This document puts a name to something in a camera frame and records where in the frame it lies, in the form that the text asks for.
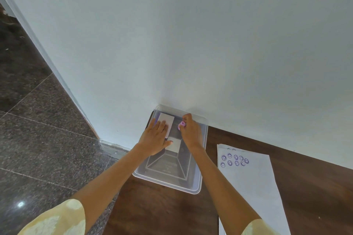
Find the granite floor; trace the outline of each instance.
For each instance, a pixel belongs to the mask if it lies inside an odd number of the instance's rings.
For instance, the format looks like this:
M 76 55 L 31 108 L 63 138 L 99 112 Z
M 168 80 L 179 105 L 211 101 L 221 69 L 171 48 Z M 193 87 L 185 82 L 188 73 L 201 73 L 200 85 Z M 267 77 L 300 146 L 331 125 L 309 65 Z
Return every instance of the granite floor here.
M 14 235 L 125 153 L 99 143 L 20 24 L 1 18 L 0 87 L 0 234 Z

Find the forearm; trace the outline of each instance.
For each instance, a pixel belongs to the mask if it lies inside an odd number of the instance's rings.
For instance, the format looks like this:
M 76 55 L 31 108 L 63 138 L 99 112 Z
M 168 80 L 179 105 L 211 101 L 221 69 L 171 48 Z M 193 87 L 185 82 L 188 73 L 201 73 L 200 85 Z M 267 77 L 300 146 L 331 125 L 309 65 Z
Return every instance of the forearm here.
M 223 176 L 204 148 L 200 146 L 191 149 L 224 230 L 227 234 L 240 235 L 251 221 L 260 216 Z
M 135 146 L 118 162 L 71 197 L 79 200 L 85 210 L 85 233 L 91 228 L 126 180 L 145 158 L 146 154 Z

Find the hand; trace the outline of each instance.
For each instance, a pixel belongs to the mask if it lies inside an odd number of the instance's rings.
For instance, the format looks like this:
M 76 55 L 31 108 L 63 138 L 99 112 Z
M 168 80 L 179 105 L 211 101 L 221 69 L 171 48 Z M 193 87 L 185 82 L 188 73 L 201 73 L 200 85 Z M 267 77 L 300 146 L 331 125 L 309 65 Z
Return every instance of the hand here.
M 186 123 L 186 126 L 184 127 L 179 124 L 179 128 L 189 151 L 191 152 L 195 148 L 203 148 L 201 128 L 199 124 L 192 119 L 191 113 L 183 115 L 183 121 Z
M 168 125 L 165 124 L 165 121 L 158 121 L 154 125 L 155 121 L 155 118 L 151 120 L 135 146 L 146 153 L 146 156 L 155 155 L 165 147 L 173 144 L 173 141 L 165 140 L 165 135 L 168 131 Z

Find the right hand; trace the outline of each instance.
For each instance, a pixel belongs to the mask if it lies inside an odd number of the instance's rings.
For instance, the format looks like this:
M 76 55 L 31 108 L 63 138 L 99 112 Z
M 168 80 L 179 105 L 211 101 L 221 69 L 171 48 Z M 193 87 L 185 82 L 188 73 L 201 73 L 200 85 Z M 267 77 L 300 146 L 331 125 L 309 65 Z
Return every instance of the right hand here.
M 191 113 L 183 115 L 183 121 L 186 123 L 186 126 L 179 124 L 181 131 L 181 136 L 188 147 L 189 151 L 192 151 L 195 148 L 202 148 L 203 139 L 201 128 L 197 122 L 192 119 Z

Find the left hand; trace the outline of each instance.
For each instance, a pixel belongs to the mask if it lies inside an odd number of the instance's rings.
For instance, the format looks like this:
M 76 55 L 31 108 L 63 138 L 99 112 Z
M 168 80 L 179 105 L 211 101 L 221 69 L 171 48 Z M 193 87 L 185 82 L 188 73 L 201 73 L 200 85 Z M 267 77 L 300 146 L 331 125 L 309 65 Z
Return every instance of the left hand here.
M 155 121 L 155 118 L 151 120 L 136 144 L 136 147 L 146 153 L 147 156 L 155 155 L 173 143 L 173 141 L 165 140 L 165 135 L 168 131 L 168 125 L 165 124 L 165 121 L 157 121 L 154 125 Z

